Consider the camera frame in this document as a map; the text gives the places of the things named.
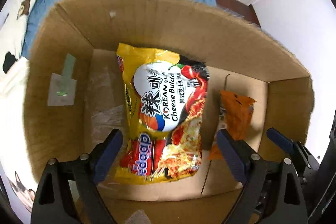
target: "white paper label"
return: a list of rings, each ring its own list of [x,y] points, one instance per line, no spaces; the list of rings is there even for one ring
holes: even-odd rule
[[[76,83],[74,79],[70,79],[67,95],[60,96],[60,84],[62,76],[56,73],[51,74],[49,94],[48,94],[48,106],[73,106],[75,101]]]

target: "cardboard box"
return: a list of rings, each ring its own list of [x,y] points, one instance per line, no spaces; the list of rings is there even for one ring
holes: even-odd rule
[[[218,122],[219,90],[225,85],[257,100],[246,141],[262,157],[280,161],[284,156],[265,136],[270,127],[305,142],[314,103],[310,74],[255,26],[189,0],[62,0],[40,26],[31,50],[24,119],[37,180],[50,158],[73,160],[90,152],[111,128],[127,130],[115,57],[119,42],[178,52],[206,62],[210,71],[201,128],[202,167],[187,179],[143,186],[115,184],[112,168],[99,189],[119,222],[138,208],[153,223],[218,223],[225,217],[239,192],[231,191],[240,185],[224,161],[207,160]],[[74,103],[48,106],[51,75],[62,74],[67,54],[76,58]],[[159,222],[163,210],[165,220]]]

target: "food packet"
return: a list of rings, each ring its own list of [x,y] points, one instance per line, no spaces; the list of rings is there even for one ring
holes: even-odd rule
[[[204,63],[156,48],[120,43],[129,132],[115,181],[147,184],[196,173],[209,73]]]
[[[251,123],[253,114],[254,99],[236,95],[231,91],[220,91],[221,104],[219,113],[219,122],[216,132],[225,128],[234,140],[243,140],[246,135],[246,130]],[[217,141],[217,134],[210,150],[209,160],[222,159]]]

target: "brown cartoon figure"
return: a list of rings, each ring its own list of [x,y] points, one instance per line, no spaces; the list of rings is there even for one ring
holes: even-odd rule
[[[32,189],[27,190],[26,187],[22,184],[17,172],[15,172],[16,184],[12,183],[9,179],[9,184],[12,187],[14,193],[21,200],[23,205],[29,212],[32,212],[33,203],[35,199],[35,191]]]
[[[24,0],[21,3],[19,12],[17,13],[17,19],[19,19],[19,17],[22,16],[22,15],[28,15],[29,14],[30,1],[31,0]]]

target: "blue rubber pad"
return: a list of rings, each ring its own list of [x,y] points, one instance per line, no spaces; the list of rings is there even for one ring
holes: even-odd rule
[[[245,184],[245,165],[221,130],[217,132],[217,145],[235,180]]]
[[[95,183],[95,185],[105,180],[122,144],[123,135],[121,131],[118,131],[113,139],[110,141],[110,143],[107,145],[105,151],[96,163],[95,174],[93,177],[93,182]]]
[[[278,130],[270,128],[266,131],[267,138],[280,147],[284,152],[292,155],[294,153],[293,141],[282,135]]]

